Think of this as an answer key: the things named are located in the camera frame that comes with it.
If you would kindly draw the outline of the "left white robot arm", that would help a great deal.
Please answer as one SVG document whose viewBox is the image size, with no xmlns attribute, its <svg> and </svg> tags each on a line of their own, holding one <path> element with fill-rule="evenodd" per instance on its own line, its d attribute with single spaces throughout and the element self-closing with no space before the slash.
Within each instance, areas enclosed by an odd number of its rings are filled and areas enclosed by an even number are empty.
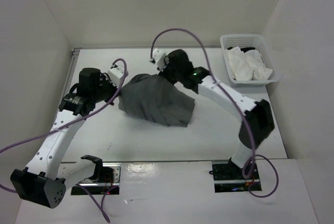
<svg viewBox="0 0 334 224">
<path fill-rule="evenodd" d="M 114 170 L 105 167 L 101 158 L 84 155 L 72 169 L 59 172 L 62 159 L 96 104 L 116 98 L 127 71 L 113 65 L 106 73 L 97 68 L 83 68 L 59 105 L 56 120 L 36 155 L 24 169 L 15 169 L 11 176 L 18 196 L 48 208 L 57 207 L 66 191 L 84 179 L 92 182 L 112 182 Z"/>
</svg>

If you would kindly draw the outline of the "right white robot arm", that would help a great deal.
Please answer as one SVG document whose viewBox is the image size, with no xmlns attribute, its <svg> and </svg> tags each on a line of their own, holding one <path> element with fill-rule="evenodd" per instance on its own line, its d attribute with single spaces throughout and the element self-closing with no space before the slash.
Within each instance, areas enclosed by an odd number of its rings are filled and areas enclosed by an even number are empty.
<svg viewBox="0 0 334 224">
<path fill-rule="evenodd" d="M 159 75 L 171 84 L 181 83 L 184 88 L 204 96 L 235 116 L 241 123 L 238 138 L 240 144 L 230 159 L 229 174 L 235 179 L 246 172 L 246 162 L 253 151 L 275 128 L 270 104 L 267 100 L 256 101 L 216 79 L 204 67 L 194 67 L 185 51 L 178 49 L 166 54 L 154 49 Z"/>
</svg>

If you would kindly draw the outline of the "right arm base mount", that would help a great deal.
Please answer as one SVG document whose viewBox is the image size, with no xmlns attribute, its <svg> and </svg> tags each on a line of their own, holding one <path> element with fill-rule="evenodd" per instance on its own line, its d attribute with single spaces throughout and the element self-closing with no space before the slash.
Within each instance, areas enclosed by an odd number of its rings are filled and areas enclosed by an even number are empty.
<svg viewBox="0 0 334 224">
<path fill-rule="evenodd" d="M 209 174 L 216 193 L 246 192 L 249 186 L 251 191 L 262 191 L 257 165 L 249 179 L 242 176 L 242 169 L 229 165 L 228 161 L 212 162 Z"/>
</svg>

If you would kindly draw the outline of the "grey pleated skirt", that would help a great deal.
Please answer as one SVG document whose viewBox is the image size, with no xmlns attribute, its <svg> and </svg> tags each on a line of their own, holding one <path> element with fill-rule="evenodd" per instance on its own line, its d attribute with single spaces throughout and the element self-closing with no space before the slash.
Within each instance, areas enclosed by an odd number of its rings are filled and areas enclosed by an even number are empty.
<svg viewBox="0 0 334 224">
<path fill-rule="evenodd" d="M 118 98 L 118 108 L 129 116 L 163 126 L 187 127 L 195 108 L 195 99 L 158 75 L 134 76 Z"/>
</svg>

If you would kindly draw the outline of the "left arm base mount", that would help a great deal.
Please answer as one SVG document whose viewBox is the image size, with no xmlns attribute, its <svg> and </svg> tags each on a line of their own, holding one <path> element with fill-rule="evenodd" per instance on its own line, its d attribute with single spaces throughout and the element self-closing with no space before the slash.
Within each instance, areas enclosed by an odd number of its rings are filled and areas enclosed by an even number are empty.
<svg viewBox="0 0 334 224">
<path fill-rule="evenodd" d="M 120 193 L 121 180 L 120 163 L 105 162 L 103 164 L 102 175 L 97 182 L 89 179 L 84 179 L 79 182 L 79 186 L 73 186 L 71 195 L 86 195 L 86 192 L 81 188 L 85 188 L 91 195 L 118 195 Z"/>
</svg>

